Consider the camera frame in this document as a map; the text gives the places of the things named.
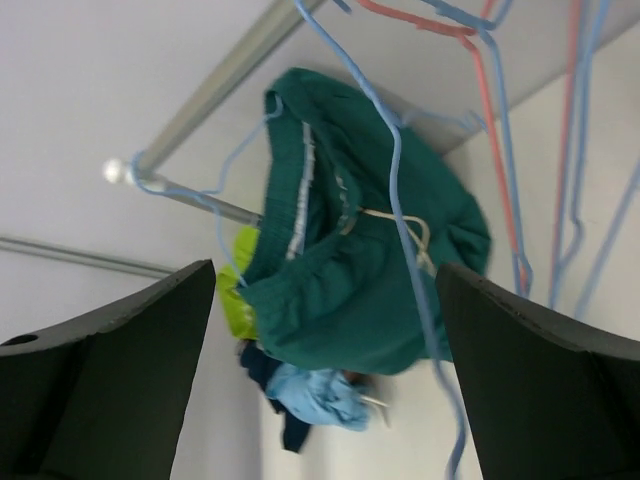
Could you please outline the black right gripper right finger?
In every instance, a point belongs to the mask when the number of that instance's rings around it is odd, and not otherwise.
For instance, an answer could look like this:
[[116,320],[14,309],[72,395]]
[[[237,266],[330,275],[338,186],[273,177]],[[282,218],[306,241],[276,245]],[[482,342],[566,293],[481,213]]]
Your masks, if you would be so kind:
[[436,288],[482,475],[635,479],[639,344],[442,266]]

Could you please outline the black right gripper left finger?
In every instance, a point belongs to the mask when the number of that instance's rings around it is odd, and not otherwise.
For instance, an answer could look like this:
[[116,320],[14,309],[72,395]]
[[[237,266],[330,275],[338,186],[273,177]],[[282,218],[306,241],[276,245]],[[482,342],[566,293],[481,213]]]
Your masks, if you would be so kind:
[[1,346],[5,479],[167,479],[213,303],[194,262]]

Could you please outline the navy blue shorts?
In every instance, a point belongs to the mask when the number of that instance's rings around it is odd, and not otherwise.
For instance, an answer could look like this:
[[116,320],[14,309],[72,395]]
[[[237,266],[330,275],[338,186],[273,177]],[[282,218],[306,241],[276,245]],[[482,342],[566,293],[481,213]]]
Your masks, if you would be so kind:
[[338,426],[362,432],[370,421],[361,396],[365,382],[342,370],[305,370],[270,357],[257,342],[244,341],[239,364],[258,385],[274,411],[284,416],[282,448],[300,453],[311,428]]

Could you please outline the lime green shorts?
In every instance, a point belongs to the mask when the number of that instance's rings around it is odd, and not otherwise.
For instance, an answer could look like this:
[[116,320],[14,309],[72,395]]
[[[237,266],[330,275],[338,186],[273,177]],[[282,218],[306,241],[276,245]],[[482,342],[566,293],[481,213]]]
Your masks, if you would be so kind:
[[227,326],[233,337],[242,340],[257,340],[256,314],[240,295],[241,276],[253,258],[259,231],[242,227],[236,235],[231,249],[231,260],[217,274],[216,290]]

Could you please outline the light blue shorts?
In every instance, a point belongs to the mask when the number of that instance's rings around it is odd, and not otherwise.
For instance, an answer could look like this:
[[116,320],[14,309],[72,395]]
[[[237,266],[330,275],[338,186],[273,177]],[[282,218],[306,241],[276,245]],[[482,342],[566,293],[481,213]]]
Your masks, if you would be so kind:
[[304,370],[283,363],[267,382],[265,395],[313,426],[363,432],[373,414],[386,424],[390,422],[389,405],[378,397],[366,374],[338,369]]

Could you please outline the teal green shorts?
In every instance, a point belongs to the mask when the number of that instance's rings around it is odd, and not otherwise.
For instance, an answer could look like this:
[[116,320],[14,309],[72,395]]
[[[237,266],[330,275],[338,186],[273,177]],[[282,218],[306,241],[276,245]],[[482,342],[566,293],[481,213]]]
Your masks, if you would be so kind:
[[284,104],[257,246],[240,293],[272,357],[306,370],[394,375],[429,357],[393,218],[399,201],[435,265],[486,270],[491,236],[476,199],[412,130],[394,139],[359,90],[293,68],[267,90]]

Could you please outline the pink wire hanger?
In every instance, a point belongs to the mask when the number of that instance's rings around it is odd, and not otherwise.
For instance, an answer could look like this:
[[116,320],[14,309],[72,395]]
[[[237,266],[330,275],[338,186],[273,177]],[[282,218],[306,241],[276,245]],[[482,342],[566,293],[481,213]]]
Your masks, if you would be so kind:
[[[446,1],[430,1],[428,4],[434,8],[438,15],[449,19],[451,22],[446,24],[440,21],[427,19],[416,14],[383,5],[377,1],[362,1],[360,3],[362,7],[378,15],[410,23],[419,30],[425,30],[455,38],[470,52],[474,62],[478,90],[482,100],[484,129],[487,132],[489,144],[494,157],[494,167],[498,177],[498,183],[501,188],[503,209],[505,210],[504,216],[508,238],[512,253],[514,254],[515,285],[518,292],[529,293],[533,281],[533,273],[525,255],[519,194],[517,193],[513,142],[507,112],[504,71],[497,43],[491,36],[491,32],[495,30],[506,18],[511,7],[511,3],[509,1],[504,2],[494,19],[489,18],[494,6],[492,1],[485,3],[485,6],[479,15],[468,13]],[[559,159],[557,198],[552,240],[551,279],[548,297],[549,305],[551,307],[553,307],[558,300],[562,274],[564,273],[567,262],[569,261],[569,256],[561,253],[561,248],[564,231],[567,167],[571,133],[573,129],[576,67],[579,59],[585,13],[586,11],[582,1],[571,1],[569,3],[568,59],[561,130],[561,155]],[[480,37],[486,46],[488,46],[492,55],[497,92],[499,96],[500,120],[503,127],[502,144],[498,143],[498,136],[495,128],[495,115],[492,109],[491,94],[489,93],[489,85],[484,62],[479,49],[471,41],[473,36]]]

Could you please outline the blue wire hanger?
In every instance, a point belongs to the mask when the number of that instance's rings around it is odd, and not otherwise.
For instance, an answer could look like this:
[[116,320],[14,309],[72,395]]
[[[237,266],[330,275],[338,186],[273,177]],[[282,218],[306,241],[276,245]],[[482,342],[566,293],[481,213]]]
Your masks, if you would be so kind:
[[620,319],[639,286],[639,27],[601,36],[619,1],[581,3],[561,134],[548,304]]

